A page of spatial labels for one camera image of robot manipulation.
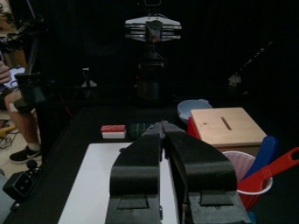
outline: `bowl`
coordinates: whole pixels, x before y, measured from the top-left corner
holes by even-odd
[[[177,114],[185,124],[188,124],[192,109],[212,109],[212,106],[209,102],[202,99],[181,101],[177,105]]]

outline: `shoe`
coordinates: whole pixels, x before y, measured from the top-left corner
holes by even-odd
[[[10,155],[10,160],[15,163],[15,164],[23,164],[26,163],[27,160],[33,159],[33,160],[41,160],[42,159],[42,153],[41,151],[34,151],[30,150],[27,148],[27,146],[23,148],[23,150],[17,151],[15,153],[13,153]]]

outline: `wooden box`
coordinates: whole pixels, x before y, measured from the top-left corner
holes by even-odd
[[[192,110],[188,133],[220,151],[242,151],[253,156],[266,136],[242,108]]]

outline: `blue object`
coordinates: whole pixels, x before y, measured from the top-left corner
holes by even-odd
[[[246,212],[246,216],[250,220],[250,224],[257,224],[256,215],[252,212]]]
[[[270,164],[276,158],[277,140],[273,136],[265,136],[256,154],[256,159],[250,165],[244,178],[257,172],[265,165]]]
[[[181,101],[177,105],[177,114],[185,124],[188,124],[192,109],[212,109],[212,106],[209,102],[202,99]]]

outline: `small box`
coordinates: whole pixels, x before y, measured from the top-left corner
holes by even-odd
[[[242,108],[194,109],[188,133],[220,151],[257,154],[265,132]]]
[[[102,125],[99,128],[102,138],[125,138],[125,125]]]

